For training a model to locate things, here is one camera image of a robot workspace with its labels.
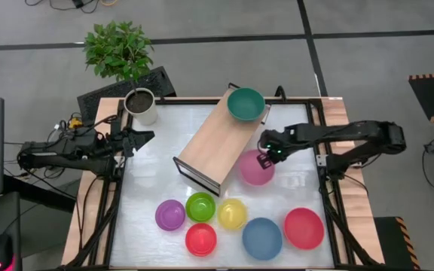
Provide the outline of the large blue plastic bowl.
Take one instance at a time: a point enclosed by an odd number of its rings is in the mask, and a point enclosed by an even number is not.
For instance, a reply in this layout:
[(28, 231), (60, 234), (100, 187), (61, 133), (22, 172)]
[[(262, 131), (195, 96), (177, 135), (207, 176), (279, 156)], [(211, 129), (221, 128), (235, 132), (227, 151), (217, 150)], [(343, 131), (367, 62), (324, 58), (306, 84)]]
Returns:
[(242, 242), (246, 252), (256, 260), (272, 260), (283, 247), (280, 228), (268, 218), (255, 218), (243, 229)]

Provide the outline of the large pink plastic bowl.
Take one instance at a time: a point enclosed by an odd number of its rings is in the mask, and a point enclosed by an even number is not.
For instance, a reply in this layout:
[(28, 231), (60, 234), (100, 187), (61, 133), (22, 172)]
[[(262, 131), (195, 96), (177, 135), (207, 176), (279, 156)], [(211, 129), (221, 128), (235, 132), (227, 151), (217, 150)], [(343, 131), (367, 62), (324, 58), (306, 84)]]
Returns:
[(252, 186), (263, 186), (270, 182), (275, 174), (275, 165), (263, 169), (257, 160), (260, 152), (257, 149), (243, 153), (238, 160), (241, 179)]

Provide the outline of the small green plastic bowl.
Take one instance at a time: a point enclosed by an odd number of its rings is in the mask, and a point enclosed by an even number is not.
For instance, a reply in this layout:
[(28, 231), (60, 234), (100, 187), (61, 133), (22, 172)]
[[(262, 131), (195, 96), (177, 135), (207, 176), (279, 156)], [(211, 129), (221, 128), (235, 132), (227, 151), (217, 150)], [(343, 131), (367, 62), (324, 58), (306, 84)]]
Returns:
[(194, 222), (210, 221), (215, 214), (214, 198), (204, 192), (192, 194), (185, 203), (187, 216)]

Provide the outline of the small red plastic bowl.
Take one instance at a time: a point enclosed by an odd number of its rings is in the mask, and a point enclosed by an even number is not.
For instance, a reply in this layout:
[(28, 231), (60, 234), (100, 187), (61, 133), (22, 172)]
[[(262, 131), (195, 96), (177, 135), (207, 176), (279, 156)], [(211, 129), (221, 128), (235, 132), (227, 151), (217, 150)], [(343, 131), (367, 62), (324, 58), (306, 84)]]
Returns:
[(211, 254), (217, 244), (217, 235), (212, 226), (199, 223), (191, 226), (185, 236), (185, 246), (197, 257)]

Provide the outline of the teal plastic bowl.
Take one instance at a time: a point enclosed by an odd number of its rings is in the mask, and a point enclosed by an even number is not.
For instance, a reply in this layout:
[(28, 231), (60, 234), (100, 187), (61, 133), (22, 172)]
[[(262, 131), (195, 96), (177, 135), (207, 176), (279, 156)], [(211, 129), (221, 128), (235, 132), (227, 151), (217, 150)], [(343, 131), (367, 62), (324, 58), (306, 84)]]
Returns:
[(264, 97), (251, 88), (238, 88), (228, 97), (230, 114), (241, 121), (257, 120), (266, 108)]

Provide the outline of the small purple plastic bowl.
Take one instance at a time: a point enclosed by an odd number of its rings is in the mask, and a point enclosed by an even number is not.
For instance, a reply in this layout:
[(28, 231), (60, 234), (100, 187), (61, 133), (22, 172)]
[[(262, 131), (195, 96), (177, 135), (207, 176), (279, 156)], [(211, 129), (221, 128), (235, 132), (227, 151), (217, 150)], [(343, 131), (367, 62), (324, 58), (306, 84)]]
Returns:
[(157, 207), (154, 217), (159, 228), (174, 231), (179, 229), (185, 221), (185, 208), (179, 201), (168, 199)]

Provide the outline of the small yellow plastic bowl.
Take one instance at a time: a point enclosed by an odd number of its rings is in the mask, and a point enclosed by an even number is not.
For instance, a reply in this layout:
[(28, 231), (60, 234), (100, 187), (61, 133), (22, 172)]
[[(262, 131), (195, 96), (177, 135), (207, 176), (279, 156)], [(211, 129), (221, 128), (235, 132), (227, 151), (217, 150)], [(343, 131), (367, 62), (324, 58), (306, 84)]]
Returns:
[(225, 199), (218, 207), (218, 222), (227, 230), (239, 230), (247, 222), (247, 208), (239, 199)]

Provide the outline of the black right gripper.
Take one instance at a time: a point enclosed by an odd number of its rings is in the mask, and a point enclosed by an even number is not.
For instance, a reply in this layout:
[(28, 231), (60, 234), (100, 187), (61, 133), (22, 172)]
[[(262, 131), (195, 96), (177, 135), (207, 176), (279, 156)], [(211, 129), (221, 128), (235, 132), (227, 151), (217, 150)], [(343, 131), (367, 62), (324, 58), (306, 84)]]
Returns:
[(266, 129), (258, 140), (258, 151), (256, 157), (261, 168), (269, 168), (274, 163), (280, 163), (296, 152), (296, 144), (289, 142), (289, 132), (277, 132), (275, 129)]

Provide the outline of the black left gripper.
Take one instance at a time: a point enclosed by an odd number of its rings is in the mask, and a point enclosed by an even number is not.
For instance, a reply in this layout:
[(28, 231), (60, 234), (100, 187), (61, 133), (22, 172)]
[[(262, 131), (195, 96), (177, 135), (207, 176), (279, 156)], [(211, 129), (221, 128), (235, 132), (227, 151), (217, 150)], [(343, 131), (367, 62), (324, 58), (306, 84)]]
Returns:
[(129, 127), (122, 130), (111, 128), (109, 142), (113, 154), (122, 153), (124, 157), (133, 157), (133, 152), (138, 151), (142, 143), (147, 143), (154, 137), (154, 131), (135, 131)]

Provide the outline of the wooden shelf black metal frame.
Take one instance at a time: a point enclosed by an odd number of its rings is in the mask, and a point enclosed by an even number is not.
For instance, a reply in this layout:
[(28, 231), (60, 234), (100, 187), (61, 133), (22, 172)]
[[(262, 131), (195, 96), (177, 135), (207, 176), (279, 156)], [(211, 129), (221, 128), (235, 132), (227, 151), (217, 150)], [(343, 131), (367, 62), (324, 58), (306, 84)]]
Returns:
[(257, 120), (234, 118), (227, 100), (238, 88), (248, 87), (231, 84), (180, 155), (173, 158), (182, 175), (216, 196), (222, 195), (225, 179), (269, 111), (265, 103)]

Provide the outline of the black computer mouse red light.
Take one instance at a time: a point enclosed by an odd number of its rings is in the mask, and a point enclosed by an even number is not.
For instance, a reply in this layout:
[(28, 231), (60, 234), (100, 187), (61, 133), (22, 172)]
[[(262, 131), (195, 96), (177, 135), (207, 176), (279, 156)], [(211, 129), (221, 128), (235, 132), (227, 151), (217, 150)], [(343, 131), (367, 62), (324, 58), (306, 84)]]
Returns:
[(8, 271), (13, 267), (14, 252), (12, 238), (6, 234), (0, 234), (0, 271)]

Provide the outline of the white plant pot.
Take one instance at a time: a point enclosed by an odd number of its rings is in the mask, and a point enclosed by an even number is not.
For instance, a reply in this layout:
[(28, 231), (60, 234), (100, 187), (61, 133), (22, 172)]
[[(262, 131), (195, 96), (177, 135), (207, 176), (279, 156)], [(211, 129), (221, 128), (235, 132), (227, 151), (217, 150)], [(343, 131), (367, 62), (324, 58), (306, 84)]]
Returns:
[(131, 90), (124, 98), (124, 108), (144, 126), (152, 125), (157, 120), (154, 94), (149, 89)]

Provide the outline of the large red plastic bowl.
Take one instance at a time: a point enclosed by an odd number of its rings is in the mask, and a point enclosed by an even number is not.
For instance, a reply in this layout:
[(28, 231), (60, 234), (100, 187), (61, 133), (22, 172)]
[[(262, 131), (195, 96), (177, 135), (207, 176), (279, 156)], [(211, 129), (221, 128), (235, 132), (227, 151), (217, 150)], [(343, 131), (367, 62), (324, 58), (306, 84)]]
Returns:
[(324, 239), (324, 225), (316, 212), (304, 207), (291, 210), (284, 219), (287, 240), (301, 250), (314, 250)]

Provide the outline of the green leafy plant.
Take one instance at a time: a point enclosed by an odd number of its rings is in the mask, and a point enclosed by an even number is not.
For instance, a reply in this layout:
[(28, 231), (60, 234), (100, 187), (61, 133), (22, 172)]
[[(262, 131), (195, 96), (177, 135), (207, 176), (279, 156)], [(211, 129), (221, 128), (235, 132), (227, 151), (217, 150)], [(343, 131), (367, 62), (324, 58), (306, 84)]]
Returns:
[(151, 71), (153, 51), (151, 39), (131, 21), (95, 24), (84, 39), (86, 67), (101, 78), (126, 81), (133, 89)]

